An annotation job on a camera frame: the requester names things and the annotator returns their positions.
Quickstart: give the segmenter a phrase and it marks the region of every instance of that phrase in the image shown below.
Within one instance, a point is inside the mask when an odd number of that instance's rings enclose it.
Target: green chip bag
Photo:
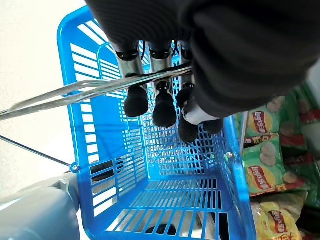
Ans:
[[[242,134],[243,113],[235,115],[235,126],[239,138]],[[248,125],[245,132],[245,148],[260,144],[278,137],[278,114],[270,112],[267,106],[256,108],[248,112]]]
[[[307,83],[294,89],[298,101],[300,119],[303,124],[318,123],[320,121],[319,105]]]
[[[305,204],[310,207],[320,208],[320,171],[313,154],[306,153],[299,157],[285,158],[283,161],[297,175],[309,180],[310,190]]]
[[[284,158],[300,156],[307,151],[295,92],[285,96],[279,111],[279,134]]]
[[[279,137],[245,148],[242,157],[251,197],[297,188],[309,190],[304,179],[285,169]]]

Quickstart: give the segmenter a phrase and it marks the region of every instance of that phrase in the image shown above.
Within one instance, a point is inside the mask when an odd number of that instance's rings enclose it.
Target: shopping cart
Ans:
[[[121,78],[115,52],[87,6],[65,17],[57,39],[65,85]],[[148,51],[142,63],[148,73]],[[179,65],[178,55],[172,64]],[[178,84],[175,78],[174,95]],[[226,118],[223,132],[214,136],[200,125],[197,140],[186,145],[177,125],[153,124],[151,87],[149,111],[141,117],[125,115],[126,94],[121,90],[68,106],[76,156],[71,169],[87,235],[255,239],[234,118]]]

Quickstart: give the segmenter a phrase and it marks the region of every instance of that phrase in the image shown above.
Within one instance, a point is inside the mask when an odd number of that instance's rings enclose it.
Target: white floor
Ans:
[[[0,111],[63,86],[57,29],[67,14],[84,5],[83,0],[1,1]],[[66,107],[1,121],[0,135],[75,161]],[[0,140],[0,198],[67,170]]]

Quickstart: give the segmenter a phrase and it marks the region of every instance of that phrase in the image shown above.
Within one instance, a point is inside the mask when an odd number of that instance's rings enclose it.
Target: black sleeve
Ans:
[[[303,82],[320,52],[320,1],[187,0],[195,97],[215,117],[251,110]]]
[[[320,53],[320,0],[86,0],[109,39],[189,41],[195,97],[214,117],[303,82]]]

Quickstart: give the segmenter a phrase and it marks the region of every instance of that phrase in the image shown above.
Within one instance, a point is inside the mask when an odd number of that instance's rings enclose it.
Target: black rubber tip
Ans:
[[[148,95],[140,86],[132,86],[124,101],[124,113],[130,118],[139,117],[148,112]]]
[[[173,97],[167,92],[161,92],[155,99],[153,124],[158,127],[169,128],[177,121],[177,113]]]
[[[215,135],[221,132],[224,127],[224,119],[217,119],[203,122],[203,128],[208,133]]]
[[[186,87],[178,92],[176,95],[176,103],[178,104],[179,108],[182,108],[183,104],[189,100],[193,90],[193,87]]]
[[[198,136],[198,126],[186,121],[184,115],[180,114],[178,132],[180,139],[185,143],[192,143]]]

